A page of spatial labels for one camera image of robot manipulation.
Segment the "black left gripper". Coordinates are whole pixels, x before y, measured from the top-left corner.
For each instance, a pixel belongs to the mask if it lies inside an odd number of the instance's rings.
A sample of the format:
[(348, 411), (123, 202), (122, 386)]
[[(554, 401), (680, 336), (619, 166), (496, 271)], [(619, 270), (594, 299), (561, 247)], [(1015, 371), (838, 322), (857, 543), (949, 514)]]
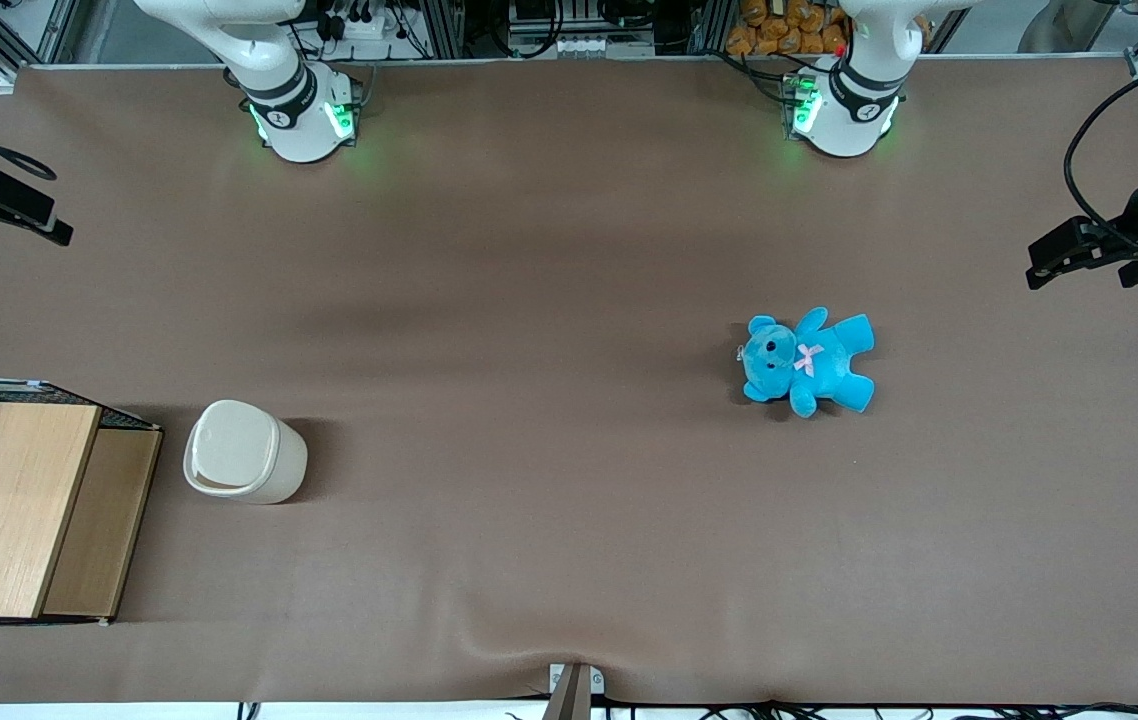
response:
[[(1125, 208), (1116, 217), (1107, 220), (1107, 224), (1110, 231), (1099, 231), (1103, 235), (1099, 241), (1100, 265), (1138, 260), (1138, 187), (1128, 196)], [(1071, 217), (1031, 242), (1026, 247), (1030, 260), (1026, 287), (1031, 291), (1040, 290), (1055, 278), (1077, 270), (1094, 268), (1095, 251), (1098, 250), (1094, 231), (1091, 220)]]

